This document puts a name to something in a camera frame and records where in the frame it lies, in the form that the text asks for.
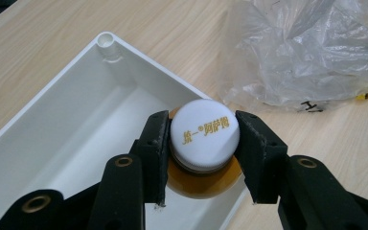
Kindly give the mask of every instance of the transparent plastic wrap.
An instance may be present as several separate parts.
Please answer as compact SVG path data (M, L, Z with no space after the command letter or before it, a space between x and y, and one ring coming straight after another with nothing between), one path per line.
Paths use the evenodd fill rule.
M368 0L236 2L220 66L225 103L254 111L338 107L368 92Z

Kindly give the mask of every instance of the yellow label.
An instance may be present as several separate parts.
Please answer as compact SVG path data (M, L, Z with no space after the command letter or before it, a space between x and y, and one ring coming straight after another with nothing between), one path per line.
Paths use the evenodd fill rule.
M203 136L207 136L209 134L213 134L229 126L230 124L229 124L228 117L224 116L224 117L215 119L212 122L205 123L204 125L199 126L198 131L186 130L184 131L184 134L183 134L184 136L183 145L187 145L193 142L193 136L199 134L200 132L203 133Z

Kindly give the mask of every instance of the bottle cap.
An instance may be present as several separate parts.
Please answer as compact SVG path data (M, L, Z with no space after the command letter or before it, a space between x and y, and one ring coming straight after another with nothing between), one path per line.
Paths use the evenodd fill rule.
M172 119L173 156L190 171L210 173L232 157L240 139L238 120L222 103L200 99L182 106Z

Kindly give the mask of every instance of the clear plastic bag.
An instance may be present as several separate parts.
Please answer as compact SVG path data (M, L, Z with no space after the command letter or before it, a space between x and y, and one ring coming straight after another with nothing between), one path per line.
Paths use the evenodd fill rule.
M368 92L368 0L240 1L224 31L225 103L313 112Z

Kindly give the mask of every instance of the light wood tabletop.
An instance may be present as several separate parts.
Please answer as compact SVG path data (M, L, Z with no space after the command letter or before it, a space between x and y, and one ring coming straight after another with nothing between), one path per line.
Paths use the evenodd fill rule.
M232 2L18 0L0 14L0 128L103 31L219 100L219 41ZM289 155L322 161L346 190L368 199L368 101L322 113L256 114ZM281 229L277 205L252 205L247 195L228 229Z

